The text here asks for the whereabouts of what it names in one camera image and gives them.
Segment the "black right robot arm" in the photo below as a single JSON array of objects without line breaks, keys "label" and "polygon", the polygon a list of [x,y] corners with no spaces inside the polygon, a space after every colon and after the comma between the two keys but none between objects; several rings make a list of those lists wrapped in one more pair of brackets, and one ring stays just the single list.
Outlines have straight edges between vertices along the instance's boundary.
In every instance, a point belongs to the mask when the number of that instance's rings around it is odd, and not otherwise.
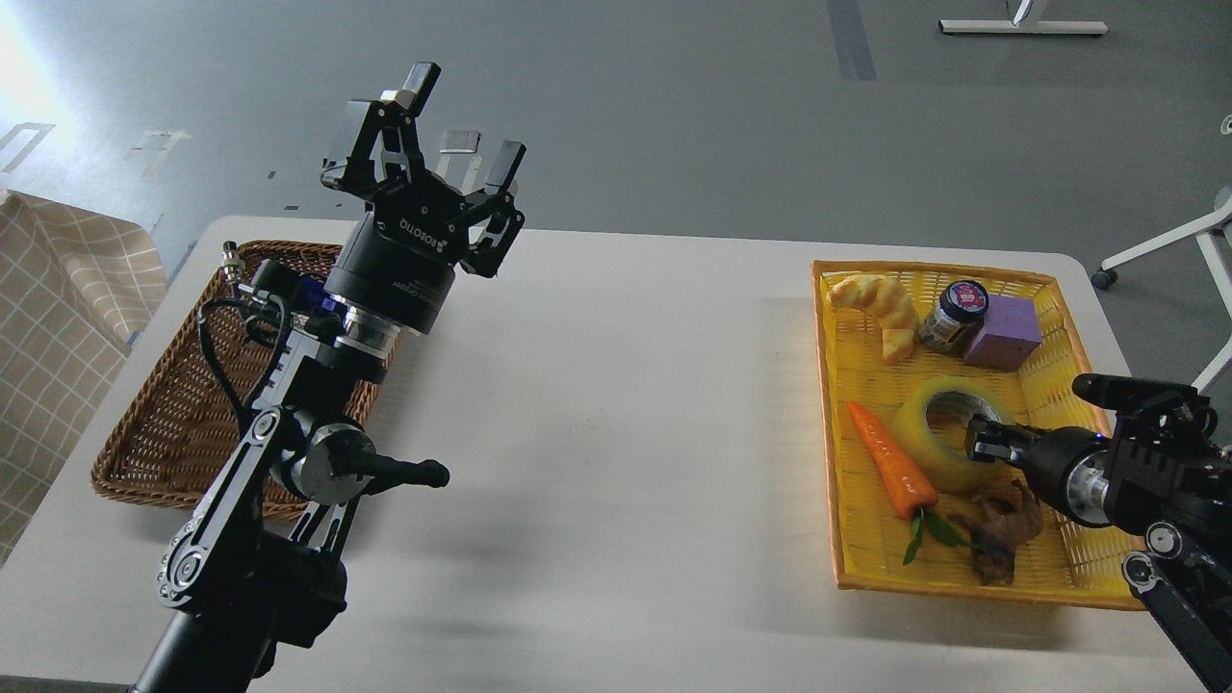
[{"label": "black right robot arm", "polygon": [[1230,453],[1218,414],[1185,383],[1083,372],[1087,403],[1115,413],[1103,435],[1044,430],[976,414],[967,456],[1021,470],[1027,487],[1078,527],[1116,527],[1145,547],[1121,561],[1126,583],[1210,692],[1231,684]]}]

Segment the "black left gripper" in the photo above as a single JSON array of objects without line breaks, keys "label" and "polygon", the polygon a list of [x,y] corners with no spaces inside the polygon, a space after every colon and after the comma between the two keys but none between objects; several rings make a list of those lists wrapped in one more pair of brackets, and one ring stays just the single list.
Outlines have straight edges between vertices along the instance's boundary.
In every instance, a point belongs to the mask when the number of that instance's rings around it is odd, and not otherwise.
[{"label": "black left gripper", "polygon": [[493,279],[524,228],[513,186],[526,146],[503,141],[480,189],[460,194],[428,171],[416,120],[444,69],[416,63],[403,88],[347,101],[322,159],[322,185],[352,194],[366,212],[324,289],[347,306],[428,334],[458,264]]}]

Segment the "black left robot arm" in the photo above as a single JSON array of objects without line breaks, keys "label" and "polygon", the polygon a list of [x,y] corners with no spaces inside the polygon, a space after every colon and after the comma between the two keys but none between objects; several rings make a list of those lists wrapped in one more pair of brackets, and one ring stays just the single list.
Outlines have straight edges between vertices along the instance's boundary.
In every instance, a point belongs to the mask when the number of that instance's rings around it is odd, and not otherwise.
[{"label": "black left robot arm", "polygon": [[347,102],[322,184],[365,212],[324,281],[269,260],[251,279],[224,247],[228,295],[196,326],[241,434],[163,552],[158,593],[172,619],[137,692],[244,692],[280,644],[310,649],[345,610],[342,549],[365,496],[441,488],[439,461],[375,450],[347,401],[383,381],[400,334],[430,333],[463,270],[490,279],[524,227],[513,185],[519,141],[460,192],[428,169],[416,122],[441,69],[411,67],[397,90]]}]

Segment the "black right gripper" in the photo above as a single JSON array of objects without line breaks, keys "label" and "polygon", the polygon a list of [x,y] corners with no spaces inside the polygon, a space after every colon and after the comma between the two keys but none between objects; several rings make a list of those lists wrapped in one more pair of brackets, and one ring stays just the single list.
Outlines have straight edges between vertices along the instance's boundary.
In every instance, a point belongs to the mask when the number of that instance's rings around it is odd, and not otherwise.
[{"label": "black right gripper", "polygon": [[1044,430],[973,414],[963,439],[973,462],[1020,469],[1030,490],[1078,527],[1105,527],[1108,439],[1078,425]]}]

